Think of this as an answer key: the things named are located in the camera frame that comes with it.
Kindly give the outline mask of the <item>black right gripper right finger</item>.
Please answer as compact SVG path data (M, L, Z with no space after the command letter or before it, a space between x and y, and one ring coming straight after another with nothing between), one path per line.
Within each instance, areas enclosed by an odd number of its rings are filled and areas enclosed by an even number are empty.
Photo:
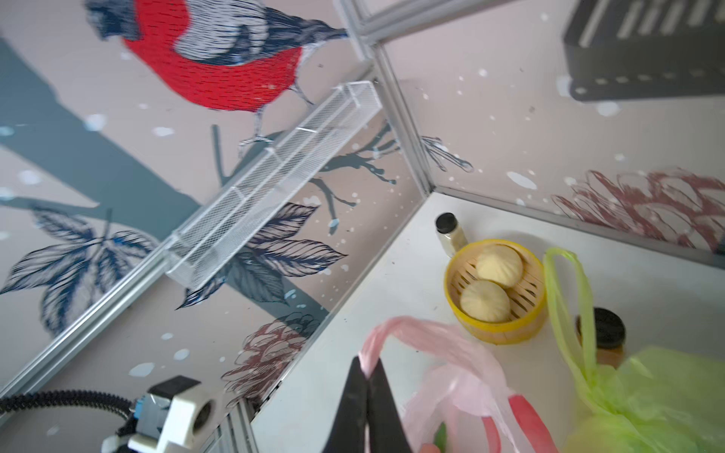
M412 453L383 361L378 361L367 381L366 421L368 446L372 453Z

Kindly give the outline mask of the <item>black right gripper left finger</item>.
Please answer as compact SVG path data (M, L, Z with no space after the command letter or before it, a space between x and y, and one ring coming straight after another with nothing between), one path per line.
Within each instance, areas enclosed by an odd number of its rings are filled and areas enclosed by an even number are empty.
M323 453L366 451L367 385L360 359L355 357Z

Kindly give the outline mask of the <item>pink plastic bag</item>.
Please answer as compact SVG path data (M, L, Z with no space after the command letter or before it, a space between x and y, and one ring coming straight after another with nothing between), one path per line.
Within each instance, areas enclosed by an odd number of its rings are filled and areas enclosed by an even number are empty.
M366 377L373 375L390 336L443 362L424 377L403 410L402 430L412 451L431 445L441 426L446 452L462 452L467 445L500 452L504 443L513 452L558 450L534 407L508 386L493 353L453 326L411 316L376 326L358 354Z

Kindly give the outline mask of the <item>green plastic bag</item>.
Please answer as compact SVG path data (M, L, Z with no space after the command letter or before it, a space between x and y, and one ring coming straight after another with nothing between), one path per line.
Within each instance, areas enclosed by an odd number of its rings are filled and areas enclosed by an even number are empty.
M555 260L572 263L581 326L574 327ZM594 297L578 257L559 247L543 260L557 345L586 415L568 435L566 452L721 452L724 363L647 347L613 368L596 357Z

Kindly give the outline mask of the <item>bun in basket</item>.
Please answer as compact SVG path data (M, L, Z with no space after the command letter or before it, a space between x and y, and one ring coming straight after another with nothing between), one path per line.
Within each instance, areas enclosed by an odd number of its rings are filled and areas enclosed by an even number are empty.
M523 261L515 249L506 245L489 245L476 262L479 279L489 280L503 288L513 288L523 277Z
M481 322L501 323L510 318L511 302L498 284L477 280L466 287L460 297L461 309Z

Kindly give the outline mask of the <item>spice jar pale contents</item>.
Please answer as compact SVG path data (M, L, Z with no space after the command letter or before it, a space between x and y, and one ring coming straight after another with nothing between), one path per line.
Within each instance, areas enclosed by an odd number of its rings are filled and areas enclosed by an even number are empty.
M454 257L468 245L466 234L453 213L440 214L435 220L435 228L447 256Z

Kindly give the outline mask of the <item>red pepper spice jar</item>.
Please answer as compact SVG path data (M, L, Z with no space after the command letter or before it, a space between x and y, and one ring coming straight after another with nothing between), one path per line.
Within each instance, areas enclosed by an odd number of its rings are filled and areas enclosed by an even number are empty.
M625 359L627 332L622 319L613 311L594 307L597 364L619 368Z

